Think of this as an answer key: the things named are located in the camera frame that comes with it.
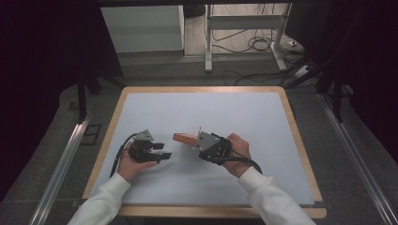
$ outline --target gray carpet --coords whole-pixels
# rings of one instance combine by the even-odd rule
[[[234,70],[241,74],[276,72],[275,63],[265,60],[215,61],[211,74],[204,72],[204,62],[177,64],[127,65],[123,67],[125,78],[119,79],[126,85],[225,85],[233,83],[239,75],[224,73]],[[254,77],[257,82],[242,80],[238,85],[275,85],[280,80],[265,81],[271,75]],[[72,161],[65,181],[46,224],[66,224],[81,202],[86,181],[100,150],[103,137],[112,118],[121,90],[99,79],[102,90],[98,96],[87,94],[91,107],[90,126],[100,126],[99,136],[92,145],[80,145]],[[344,146],[336,135],[321,102],[314,91],[316,81],[308,81],[286,90],[293,107],[298,129],[312,163],[314,175],[328,208],[328,215],[316,219],[317,224],[384,224],[369,194],[351,162]],[[73,131],[78,112],[73,107],[77,101],[76,87],[64,91],[54,121],[40,143],[35,155],[26,165],[21,176],[0,203],[0,224],[27,224],[37,203],[53,174],[57,161]],[[342,115],[355,143],[384,189],[390,202],[397,209],[398,167],[382,145],[355,115],[347,100],[343,101]],[[82,143],[93,142],[92,136]],[[147,218],[144,224],[262,224],[256,219],[178,219]],[[129,224],[123,217],[116,217],[111,224]]]

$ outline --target table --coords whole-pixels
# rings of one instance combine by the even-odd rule
[[[293,138],[296,143],[298,154],[301,159],[304,171],[309,181],[311,192],[313,193],[315,205],[304,208],[304,211],[311,218],[324,218],[327,210],[323,205],[322,196],[314,178],[311,163],[307,157],[304,145],[299,135],[294,116],[290,109],[286,94],[281,87],[127,87],[123,90],[121,97],[115,108],[115,112],[106,132],[104,141],[97,161],[94,165],[91,176],[84,191],[83,199],[87,199],[100,173],[105,156],[110,147],[111,139],[114,136],[117,121],[123,109],[124,102],[128,93],[278,93],[283,103],[283,108],[289,126],[292,130]],[[119,210],[120,216],[135,217],[178,217],[178,218],[259,218],[258,213],[251,207],[242,206],[180,206],[180,205],[133,205],[123,204]]]

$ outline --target black cable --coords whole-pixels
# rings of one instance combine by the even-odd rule
[[[205,159],[206,161],[210,161],[216,164],[223,164],[224,162],[227,161],[238,161],[238,162],[244,162],[248,165],[253,166],[259,173],[263,174],[261,171],[260,166],[254,161],[246,157],[215,157],[215,158],[207,158]]]
[[[112,177],[112,176],[114,175],[114,173],[115,173],[115,171],[116,171],[116,168],[117,168],[117,164],[118,164],[118,162],[119,162],[119,160],[120,160],[120,157],[121,157],[121,155],[122,155],[122,152],[123,152],[123,150],[125,150],[126,144],[127,144],[127,143],[129,142],[129,140],[130,140],[132,137],[134,137],[135,135],[137,135],[137,133],[131,134],[131,135],[124,141],[124,143],[120,146],[119,151],[117,152],[116,157],[115,157],[115,162],[114,162],[114,166],[112,167],[112,170],[111,170],[111,175],[110,175],[109,177]]]
[[[251,79],[251,77],[255,77],[255,76],[282,75],[282,73],[280,73],[280,72],[275,72],[275,73],[254,73],[254,74],[249,74],[249,75],[242,75],[242,74],[240,74],[240,73],[238,73],[238,72],[236,72],[234,70],[226,70],[226,71],[224,71],[222,73],[222,80],[223,80],[224,84],[227,85],[227,86],[229,86],[229,85],[228,85],[228,83],[226,83],[225,74],[228,73],[228,72],[235,73],[235,74],[237,74],[240,77],[239,79],[237,79],[234,82],[234,84],[233,84],[234,86],[237,85],[237,83],[239,81],[243,80],[243,79],[246,79],[246,80],[249,80],[249,81],[252,81],[252,82],[256,82],[256,83],[265,82],[265,81],[269,81],[269,80],[273,80],[273,79],[278,79],[278,78],[269,78],[269,79],[265,79],[265,80],[261,80],[261,81],[257,81],[257,80]]]
[[[297,64],[299,62],[299,60],[296,61],[296,62],[292,62],[292,61],[290,61],[289,59],[286,58],[287,55],[303,55],[303,53],[301,53],[301,52],[289,52],[289,53],[286,53],[286,54],[283,55],[284,61],[288,62],[289,64]]]

